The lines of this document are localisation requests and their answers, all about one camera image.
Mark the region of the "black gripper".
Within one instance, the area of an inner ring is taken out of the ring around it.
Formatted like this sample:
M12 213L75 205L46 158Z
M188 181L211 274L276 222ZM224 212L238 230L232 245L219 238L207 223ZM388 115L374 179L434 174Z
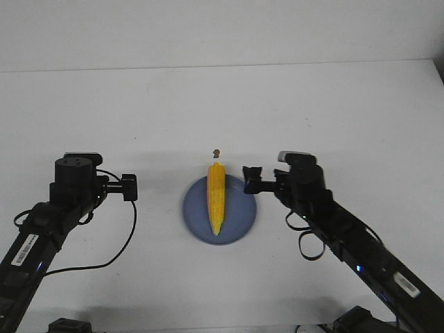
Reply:
M135 174L123 174L122 177L115 181L108 181L104 185L107 194L122 194L124 201L138 200L137 176Z
M259 194L261 192L273 192L274 194L283 193L288 187L287 176L280 175L275 178L275 181L262 180L261 167L242 167L245 178L244 192L246 194Z

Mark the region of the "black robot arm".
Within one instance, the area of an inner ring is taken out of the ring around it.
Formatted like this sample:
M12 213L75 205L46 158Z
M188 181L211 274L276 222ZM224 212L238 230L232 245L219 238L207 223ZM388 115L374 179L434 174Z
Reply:
M276 169L274 181L262 180L261 168L245 166L244 191L273 193L307 223L297 230L317 236L412 332L442 332L443 300L334 200L316 157L282 151L278 160L289 170Z
M124 201L138 199L137 177L117 177L100 170L98 153L65 153L55 161L49 200L22 212L19 234L1 261L1 331L16 332L41 281L68 234L88 224L108 194L122 194Z

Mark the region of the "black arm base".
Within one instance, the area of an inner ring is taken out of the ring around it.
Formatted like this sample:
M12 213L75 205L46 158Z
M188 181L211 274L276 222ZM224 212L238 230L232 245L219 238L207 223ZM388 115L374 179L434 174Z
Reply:
M59 318L48 326L48 333L92 333L90 322Z
M355 306L334 321L333 331L340 333L387 333L397 332L397 329L374 318L367 309Z

